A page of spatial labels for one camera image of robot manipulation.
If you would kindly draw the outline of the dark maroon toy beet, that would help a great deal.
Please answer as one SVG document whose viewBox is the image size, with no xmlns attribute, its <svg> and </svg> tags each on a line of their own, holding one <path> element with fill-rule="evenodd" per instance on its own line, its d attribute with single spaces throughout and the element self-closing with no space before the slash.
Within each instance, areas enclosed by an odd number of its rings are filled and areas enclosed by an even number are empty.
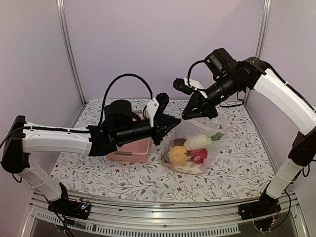
<svg viewBox="0 0 316 237">
<path fill-rule="evenodd" d="M 186 140 L 187 140 L 186 138 L 175 138 L 172 141 L 170 141 L 170 146 L 171 147 L 183 146 Z"/>
</svg>

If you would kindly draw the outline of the clear zip top bag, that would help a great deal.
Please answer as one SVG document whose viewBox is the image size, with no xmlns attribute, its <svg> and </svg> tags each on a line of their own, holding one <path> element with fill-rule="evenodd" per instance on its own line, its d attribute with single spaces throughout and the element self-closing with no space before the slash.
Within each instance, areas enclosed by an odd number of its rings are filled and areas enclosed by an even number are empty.
<svg viewBox="0 0 316 237">
<path fill-rule="evenodd" d="M 161 163 L 178 172 L 201 175 L 219 155 L 231 128 L 221 115 L 182 120 L 168 139 Z"/>
</svg>

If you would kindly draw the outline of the white toy cabbage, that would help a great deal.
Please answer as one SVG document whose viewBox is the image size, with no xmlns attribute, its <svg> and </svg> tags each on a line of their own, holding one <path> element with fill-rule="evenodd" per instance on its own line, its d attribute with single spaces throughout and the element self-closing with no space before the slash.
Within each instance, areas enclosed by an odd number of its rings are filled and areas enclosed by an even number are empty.
<svg viewBox="0 0 316 237">
<path fill-rule="evenodd" d="M 215 141 L 221 140 L 225 136 L 225 133 L 218 132 L 216 134 L 207 136 L 204 134 L 194 136 L 189 138 L 184 143 L 183 147 L 187 151 L 194 151 L 198 149 L 208 148 L 213 144 Z"/>
</svg>

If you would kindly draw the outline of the yellow toy pear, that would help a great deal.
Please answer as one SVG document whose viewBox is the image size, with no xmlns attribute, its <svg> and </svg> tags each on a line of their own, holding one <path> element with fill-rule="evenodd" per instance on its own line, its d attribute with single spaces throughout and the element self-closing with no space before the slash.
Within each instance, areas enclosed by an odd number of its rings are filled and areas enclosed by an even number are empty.
<svg viewBox="0 0 316 237">
<path fill-rule="evenodd" d="M 172 164 L 183 164 L 186 161 L 187 150 L 183 146 L 174 146 L 169 150 L 168 157 Z"/>
</svg>

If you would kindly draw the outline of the red knitted toy fruit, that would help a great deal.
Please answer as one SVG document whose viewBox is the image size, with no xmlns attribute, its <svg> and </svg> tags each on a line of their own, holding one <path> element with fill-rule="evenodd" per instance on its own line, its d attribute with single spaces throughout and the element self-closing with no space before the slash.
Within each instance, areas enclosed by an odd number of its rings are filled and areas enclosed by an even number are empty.
<svg viewBox="0 0 316 237">
<path fill-rule="evenodd" d="M 189 155 L 191 157 L 191 161 L 193 161 L 196 164 L 202 164 L 204 163 L 204 160 L 207 159 L 208 152 L 207 149 L 198 149 L 194 151 L 190 151 Z"/>
</svg>

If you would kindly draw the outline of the pink perforated plastic basket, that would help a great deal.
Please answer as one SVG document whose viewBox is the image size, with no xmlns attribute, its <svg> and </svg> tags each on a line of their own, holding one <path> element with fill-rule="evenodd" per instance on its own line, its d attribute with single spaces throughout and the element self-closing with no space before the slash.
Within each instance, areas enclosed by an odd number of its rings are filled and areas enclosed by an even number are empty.
<svg viewBox="0 0 316 237">
<path fill-rule="evenodd" d="M 115 152 L 106 155 L 106 157 L 114 161 L 147 163 L 151 147 L 151 138 L 144 138 L 125 144 L 122 147 L 117 147 Z"/>
</svg>

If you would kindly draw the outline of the white toy radish with leaves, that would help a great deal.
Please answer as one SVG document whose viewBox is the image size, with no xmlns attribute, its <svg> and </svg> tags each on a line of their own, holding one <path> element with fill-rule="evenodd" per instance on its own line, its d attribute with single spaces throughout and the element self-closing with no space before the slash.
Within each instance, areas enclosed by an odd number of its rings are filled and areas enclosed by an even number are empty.
<svg viewBox="0 0 316 237">
<path fill-rule="evenodd" d="M 187 161 L 185 164 L 181 165 L 172 164 L 167 150 L 161 154 L 160 161 L 164 166 L 182 173 L 200 175 L 206 171 L 206 168 L 203 164 L 195 164 L 192 161 Z"/>
</svg>

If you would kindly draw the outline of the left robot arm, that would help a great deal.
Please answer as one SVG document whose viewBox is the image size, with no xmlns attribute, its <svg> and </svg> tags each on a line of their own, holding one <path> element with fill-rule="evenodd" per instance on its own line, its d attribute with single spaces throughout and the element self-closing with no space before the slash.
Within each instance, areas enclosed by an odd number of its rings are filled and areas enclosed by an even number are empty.
<svg viewBox="0 0 316 237">
<path fill-rule="evenodd" d="M 181 119 L 164 113 L 168 101 L 149 100 L 143 117 L 132 111 L 127 100 L 103 106 L 97 126 L 66 128 L 41 126 L 17 116 L 1 143 L 4 147 L 2 168 L 25 179 L 40 191 L 62 214 L 70 214 L 73 203 L 67 189 L 57 183 L 30 157 L 34 152 L 69 152 L 103 157 L 125 144 L 151 138 L 159 145 L 164 136 L 181 123 Z"/>
</svg>

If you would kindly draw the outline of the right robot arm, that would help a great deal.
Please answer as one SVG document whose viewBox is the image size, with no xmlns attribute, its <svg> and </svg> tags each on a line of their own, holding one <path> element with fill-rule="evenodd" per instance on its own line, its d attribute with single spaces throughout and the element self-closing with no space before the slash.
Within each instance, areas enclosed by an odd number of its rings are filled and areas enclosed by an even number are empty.
<svg viewBox="0 0 316 237">
<path fill-rule="evenodd" d="M 205 88 L 191 79 L 194 66 L 203 63 L 212 73 L 214 84 Z M 257 57 L 235 60 L 224 48 L 211 52 L 204 59 L 194 62 L 187 76 L 176 79 L 173 87 L 190 96 L 182 112 L 184 120 L 215 118 L 216 106 L 232 95 L 247 89 L 263 96 L 278 108 L 298 129 L 287 160 L 276 176 L 266 186 L 261 200 L 255 205 L 259 215 L 266 215 L 274 208 L 274 199 L 308 166 L 316 155 L 316 109 L 298 91 L 290 86 L 271 64 Z"/>
</svg>

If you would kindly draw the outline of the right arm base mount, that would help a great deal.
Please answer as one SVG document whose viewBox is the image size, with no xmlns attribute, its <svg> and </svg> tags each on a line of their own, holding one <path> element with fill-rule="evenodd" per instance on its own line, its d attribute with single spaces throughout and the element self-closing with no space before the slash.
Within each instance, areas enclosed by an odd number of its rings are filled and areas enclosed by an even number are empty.
<svg viewBox="0 0 316 237">
<path fill-rule="evenodd" d="M 270 231 L 273 228 L 280 211 L 281 206 L 278 199 L 273 199 L 266 193 L 262 194 L 258 201 L 238 206 L 238 214 L 242 220 L 260 218 L 254 221 L 254 226 L 262 232 Z"/>
</svg>

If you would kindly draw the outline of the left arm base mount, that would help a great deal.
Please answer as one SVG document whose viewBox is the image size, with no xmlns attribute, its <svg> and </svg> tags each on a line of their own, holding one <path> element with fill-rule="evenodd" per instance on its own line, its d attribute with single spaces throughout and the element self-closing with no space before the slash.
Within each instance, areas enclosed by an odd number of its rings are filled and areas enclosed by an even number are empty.
<svg viewBox="0 0 316 237">
<path fill-rule="evenodd" d="M 58 200 L 48 202 L 48 210 L 66 217 L 74 217 L 87 220 L 91 210 L 91 202 L 82 197 L 77 200 L 70 200 L 66 187 L 59 183 L 61 196 Z"/>
</svg>

